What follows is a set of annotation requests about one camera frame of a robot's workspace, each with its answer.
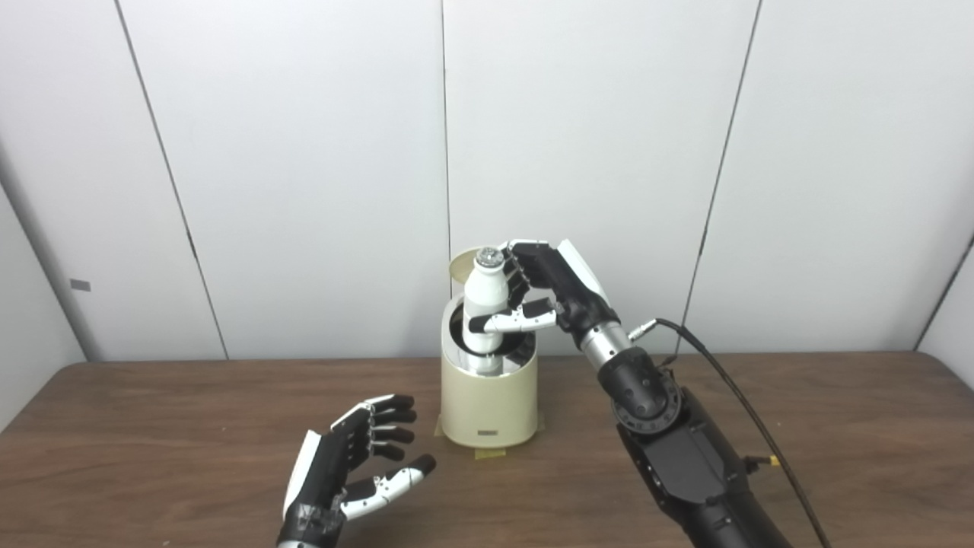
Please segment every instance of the plastic bottle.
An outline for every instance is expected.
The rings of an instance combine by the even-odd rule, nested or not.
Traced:
[[[490,354],[501,346],[503,333],[471,333],[469,322],[470,318],[496,314],[505,308],[504,254],[497,248],[481,248],[473,258],[473,271],[464,284],[464,345],[469,350]]]

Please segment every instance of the cylindrical container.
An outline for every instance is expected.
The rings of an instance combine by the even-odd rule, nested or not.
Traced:
[[[440,427],[454,443],[507,448],[538,430],[538,352],[534,333],[506,333],[494,357],[499,365],[478,372],[478,356],[463,341],[464,296],[443,313],[440,364]]]

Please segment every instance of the wall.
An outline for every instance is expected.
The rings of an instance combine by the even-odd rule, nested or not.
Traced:
[[[452,254],[566,237],[627,325],[912,348],[974,228],[969,3],[766,3],[749,58],[756,2],[118,5],[0,8],[0,171],[99,359],[431,355]]]
[[[436,354],[439,1],[122,6],[230,357]]]
[[[223,358],[112,3],[0,4],[0,74],[0,177],[90,357]]]
[[[0,188],[0,430],[81,346]]]
[[[919,346],[974,387],[974,258],[969,254]]]
[[[970,52],[972,3],[765,4],[697,336],[725,352],[914,347],[974,230]]]

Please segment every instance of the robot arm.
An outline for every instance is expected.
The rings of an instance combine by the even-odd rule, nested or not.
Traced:
[[[633,344],[653,323],[626,333],[568,241],[552,248],[517,240],[501,248],[508,258],[510,307],[471,319],[470,330],[504,333],[554,324],[570,334],[598,371],[619,437],[647,488],[693,546],[791,548],[751,493],[744,462],[700,402]],[[521,304],[530,288],[551,289],[554,300]]]

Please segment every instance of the black cable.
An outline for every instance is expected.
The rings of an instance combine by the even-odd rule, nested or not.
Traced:
[[[785,459],[785,455],[781,452],[781,448],[779,448],[778,443],[774,441],[774,438],[771,436],[771,433],[768,431],[765,424],[761,421],[758,413],[754,411],[754,408],[751,407],[751,403],[747,401],[747,397],[744,396],[744,393],[740,391],[740,388],[737,387],[737,384],[733,381],[728,372],[724,370],[724,367],[721,366],[720,362],[718,362],[716,358],[714,358],[713,354],[707,351],[707,348],[703,345],[703,343],[700,342],[698,338],[693,336],[693,333],[690,333],[690,330],[688,330],[686,327],[674,322],[670,322],[669,320],[663,320],[661,318],[656,318],[656,322],[661,326],[666,326],[667,328],[675,331],[686,342],[692,345],[697,352],[703,355],[703,357],[710,362],[710,365],[713,366],[714,370],[717,371],[717,374],[721,376],[721,379],[724,380],[725,384],[730,388],[730,391],[733,392],[733,395],[737,397],[737,400],[740,402],[741,406],[743,406],[747,411],[747,414],[751,416],[751,420],[753,420],[758,426],[758,430],[761,431],[761,435],[764,436],[765,441],[771,448],[771,451],[775,456],[778,457],[778,462],[781,464],[781,469],[784,470],[785,476],[788,478],[788,483],[791,484],[792,489],[795,491],[795,495],[805,508],[805,514],[808,516],[808,520],[811,522],[812,528],[815,529],[815,534],[818,535],[819,542],[821,542],[822,546],[825,548],[832,548],[832,543],[829,542],[828,537],[825,535],[825,530],[822,528],[822,524],[819,523],[818,518],[815,516],[815,511],[811,508],[811,502],[808,501],[808,497],[805,495],[805,490],[802,489],[802,484],[800,484],[798,481],[798,476],[795,475],[791,465],[788,464],[788,460]]]

